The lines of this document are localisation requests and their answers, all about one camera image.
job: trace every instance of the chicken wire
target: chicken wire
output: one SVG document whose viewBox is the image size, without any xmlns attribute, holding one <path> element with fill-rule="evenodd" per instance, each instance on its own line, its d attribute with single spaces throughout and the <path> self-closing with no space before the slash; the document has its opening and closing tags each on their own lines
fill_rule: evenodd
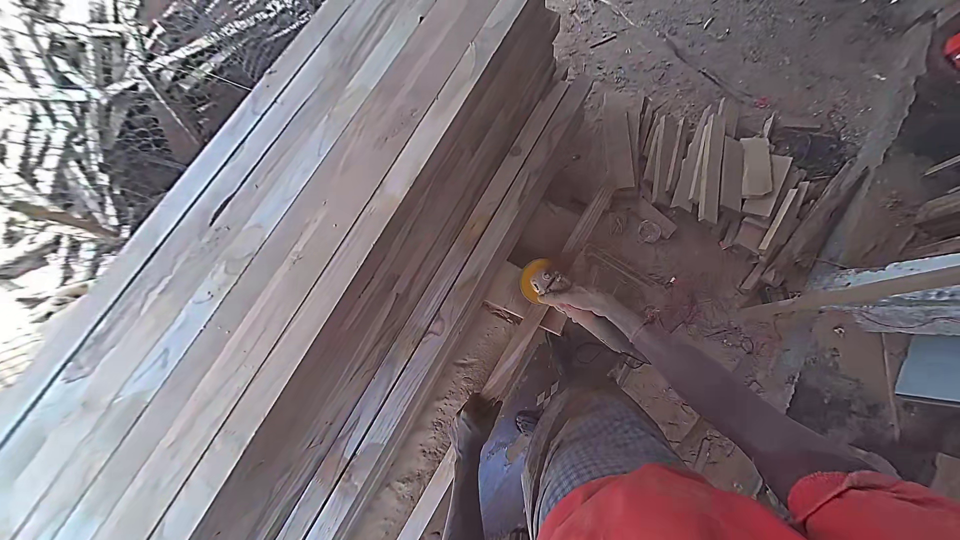
<svg viewBox="0 0 960 540">
<path fill-rule="evenodd" d="M 320 3 L 0 0 L 0 287 L 102 273 Z"/>
</svg>

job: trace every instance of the checkered cloth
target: checkered cloth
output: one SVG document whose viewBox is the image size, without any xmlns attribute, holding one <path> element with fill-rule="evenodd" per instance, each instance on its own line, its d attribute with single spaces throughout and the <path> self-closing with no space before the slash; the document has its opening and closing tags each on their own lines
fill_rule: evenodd
<svg viewBox="0 0 960 540">
<path fill-rule="evenodd" d="M 577 487 L 645 463 L 684 467 L 657 424 L 618 386 L 600 381 L 554 395 L 534 430 L 522 477 L 530 537 Z"/>
</svg>

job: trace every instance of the angle grinder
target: angle grinder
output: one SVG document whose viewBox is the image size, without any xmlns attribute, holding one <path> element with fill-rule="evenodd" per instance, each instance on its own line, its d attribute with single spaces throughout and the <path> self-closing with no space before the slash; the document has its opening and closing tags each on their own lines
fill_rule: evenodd
<svg viewBox="0 0 960 540">
<path fill-rule="evenodd" d="M 520 272 L 520 292 L 533 304 L 543 304 L 540 296 L 544 294 L 563 292 L 571 286 L 573 282 L 570 278 L 555 269 L 549 258 L 532 260 Z M 630 356 L 641 363 L 650 363 L 610 319 L 576 307 L 566 307 L 564 313 L 615 353 Z"/>
</svg>

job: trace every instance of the red shirt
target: red shirt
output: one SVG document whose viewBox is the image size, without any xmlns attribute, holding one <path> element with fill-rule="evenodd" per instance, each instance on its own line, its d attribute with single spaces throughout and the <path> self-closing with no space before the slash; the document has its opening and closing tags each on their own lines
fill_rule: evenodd
<svg viewBox="0 0 960 540">
<path fill-rule="evenodd" d="M 692 471 L 651 463 L 571 491 L 538 540 L 960 539 L 960 503 L 881 473 L 810 475 L 790 490 L 787 506 L 794 527 Z"/>
</svg>

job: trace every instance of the dusty ground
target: dusty ground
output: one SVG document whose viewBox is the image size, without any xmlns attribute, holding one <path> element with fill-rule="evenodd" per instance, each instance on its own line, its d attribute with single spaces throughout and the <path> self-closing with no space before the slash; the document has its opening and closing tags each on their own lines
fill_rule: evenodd
<svg viewBox="0 0 960 540">
<path fill-rule="evenodd" d="M 573 151 L 575 161 L 559 175 L 548 196 L 550 203 L 573 216 L 557 217 L 557 223 L 562 224 L 556 227 L 557 236 L 565 238 L 565 228 L 571 227 L 571 219 L 583 210 L 599 181 L 595 171 L 602 169 L 598 169 L 599 155 L 592 144 L 592 121 L 596 120 L 603 90 L 625 91 L 634 96 L 635 103 L 641 95 L 651 96 L 656 105 L 683 114 L 691 122 L 707 105 L 731 96 L 742 104 L 743 130 L 758 130 L 771 110 L 812 118 L 823 124 L 824 132 L 843 141 L 831 151 L 848 156 L 855 153 L 871 126 L 873 103 L 891 76 L 889 62 L 896 57 L 903 32 L 926 4 L 936 2 L 906 6 L 904 2 L 891 5 L 887 0 L 548 0 L 547 5 L 562 15 L 556 42 L 558 58 L 568 65 L 571 74 L 586 72 L 596 81 L 588 100 L 588 123 Z M 616 33 L 615 39 L 591 47 L 612 33 Z M 888 185 L 871 194 L 870 205 L 887 201 L 892 191 L 896 193 L 896 187 Z M 911 209 L 925 200 L 924 196 L 924 192 L 911 193 L 906 203 L 898 199 L 884 204 L 889 213 L 880 219 L 907 223 Z M 631 287 L 610 271 L 593 269 L 589 264 L 580 268 L 581 279 L 593 279 L 637 309 L 648 305 L 663 308 L 676 332 L 686 334 L 731 369 L 748 357 L 753 367 L 747 370 L 746 380 L 751 387 L 786 408 L 792 392 L 783 388 L 792 389 L 796 376 L 785 380 L 783 372 L 774 373 L 774 358 L 785 330 L 774 325 L 731 322 L 730 314 L 739 301 L 735 288 L 750 269 L 747 259 L 721 250 L 717 238 L 682 211 L 668 213 L 680 227 L 674 237 L 648 245 L 633 233 L 638 220 L 630 211 L 630 202 L 614 201 L 613 210 L 598 225 L 591 242 L 629 261 L 654 285 Z M 897 219 L 887 219 L 889 215 Z M 622 233 L 612 225 L 615 216 L 626 219 Z M 904 237 L 903 232 L 897 235 L 900 245 L 912 239 Z M 874 243 L 889 248 L 888 243 Z M 869 244 L 860 242 L 861 246 Z M 861 248 L 854 258 L 873 262 L 892 257 L 883 249 Z M 521 245 L 515 251 L 515 262 L 523 264 L 530 256 L 550 255 L 535 251 Z M 667 285 L 671 278 L 676 281 Z M 856 331 L 841 336 L 834 329 L 844 324 L 832 319 L 817 323 L 817 344 L 805 361 L 839 373 L 831 379 L 834 386 L 846 384 L 856 393 L 869 396 L 872 405 L 844 402 L 850 392 L 838 392 L 838 403 L 828 407 L 840 411 L 834 417 L 822 406 L 812 406 L 830 399 L 829 388 L 820 386 L 821 370 L 801 377 L 795 417 L 856 444 L 864 439 L 850 429 L 857 419 L 874 419 L 872 424 L 862 424 L 866 427 L 860 431 L 874 430 L 877 425 L 889 427 L 891 411 L 883 405 L 886 379 L 875 365 L 869 365 L 876 359 L 876 343 L 871 336 Z M 430 405 L 401 448 L 356 538 L 396 537 L 443 456 L 452 414 L 470 391 L 483 384 L 512 329 L 512 325 L 487 312 L 478 315 L 472 336 L 444 371 Z M 862 361 L 846 362 L 841 370 L 840 355 L 857 356 Z M 626 386 L 672 441 L 684 439 L 696 423 L 696 413 L 651 370 L 633 373 Z M 719 487 L 749 491 L 750 486 L 743 482 L 749 478 L 751 467 L 739 450 L 714 432 L 697 439 L 698 446 L 701 439 L 706 440 L 702 444 L 710 452 L 698 468 Z M 879 452 L 881 448 L 869 450 Z M 911 455 L 899 461 L 916 464 L 917 459 Z M 912 470 L 928 469 L 921 463 Z M 425 536 L 439 538 L 439 527 L 439 522 L 431 524 Z"/>
</svg>

